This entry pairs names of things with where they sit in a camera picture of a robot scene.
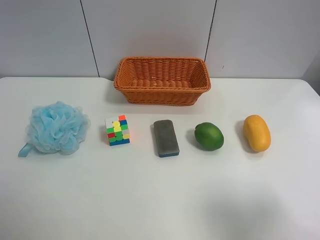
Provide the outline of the yellow mango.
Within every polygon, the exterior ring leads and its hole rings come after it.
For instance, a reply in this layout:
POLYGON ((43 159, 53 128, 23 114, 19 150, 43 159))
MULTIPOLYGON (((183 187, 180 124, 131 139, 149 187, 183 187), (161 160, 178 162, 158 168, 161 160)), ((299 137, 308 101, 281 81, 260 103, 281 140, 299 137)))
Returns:
POLYGON ((243 132, 253 151, 264 152, 270 147, 271 133, 261 116, 248 116, 243 123, 243 132))

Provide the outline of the orange woven basket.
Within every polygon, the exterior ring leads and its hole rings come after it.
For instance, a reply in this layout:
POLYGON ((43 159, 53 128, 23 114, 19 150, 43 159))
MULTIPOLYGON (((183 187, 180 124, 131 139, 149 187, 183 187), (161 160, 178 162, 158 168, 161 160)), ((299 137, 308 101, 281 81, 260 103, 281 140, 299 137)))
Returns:
POLYGON ((131 104, 192 106, 211 80, 200 58, 132 56, 120 61, 113 85, 131 104))

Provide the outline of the green lemon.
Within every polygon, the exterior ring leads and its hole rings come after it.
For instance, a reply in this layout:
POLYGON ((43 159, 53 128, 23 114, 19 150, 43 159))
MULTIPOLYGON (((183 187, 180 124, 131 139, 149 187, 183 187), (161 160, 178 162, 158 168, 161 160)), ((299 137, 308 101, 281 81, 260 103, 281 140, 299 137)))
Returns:
POLYGON ((224 145, 224 135, 221 130, 211 122, 198 124, 194 129, 196 141, 207 151, 215 151, 224 145))

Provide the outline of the grey blue board eraser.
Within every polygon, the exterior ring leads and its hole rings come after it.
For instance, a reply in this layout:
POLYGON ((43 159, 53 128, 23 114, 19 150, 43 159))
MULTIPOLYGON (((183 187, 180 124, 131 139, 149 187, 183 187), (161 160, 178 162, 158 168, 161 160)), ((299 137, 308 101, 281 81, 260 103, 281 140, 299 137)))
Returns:
POLYGON ((178 156, 180 153, 173 122, 169 119, 153 123, 157 152, 160 158, 178 156))

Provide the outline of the colourful puzzle cube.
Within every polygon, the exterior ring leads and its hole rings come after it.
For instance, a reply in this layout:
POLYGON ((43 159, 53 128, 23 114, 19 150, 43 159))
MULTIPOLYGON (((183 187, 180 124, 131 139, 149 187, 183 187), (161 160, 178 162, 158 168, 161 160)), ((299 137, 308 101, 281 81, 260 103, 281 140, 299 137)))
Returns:
POLYGON ((128 121, 124 114, 119 115, 117 119, 105 118, 104 123, 107 141, 110 146, 124 145, 131 142, 128 121))

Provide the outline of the blue mesh bath sponge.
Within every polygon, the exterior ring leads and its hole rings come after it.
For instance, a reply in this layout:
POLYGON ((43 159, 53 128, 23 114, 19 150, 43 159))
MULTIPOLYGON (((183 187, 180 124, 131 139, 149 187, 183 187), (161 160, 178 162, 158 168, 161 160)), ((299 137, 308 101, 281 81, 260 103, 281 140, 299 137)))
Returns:
POLYGON ((43 154, 75 153, 84 142, 90 128, 90 119, 79 107, 61 101, 36 106, 32 109, 26 128, 27 143, 19 157, 27 157, 31 150, 43 154))

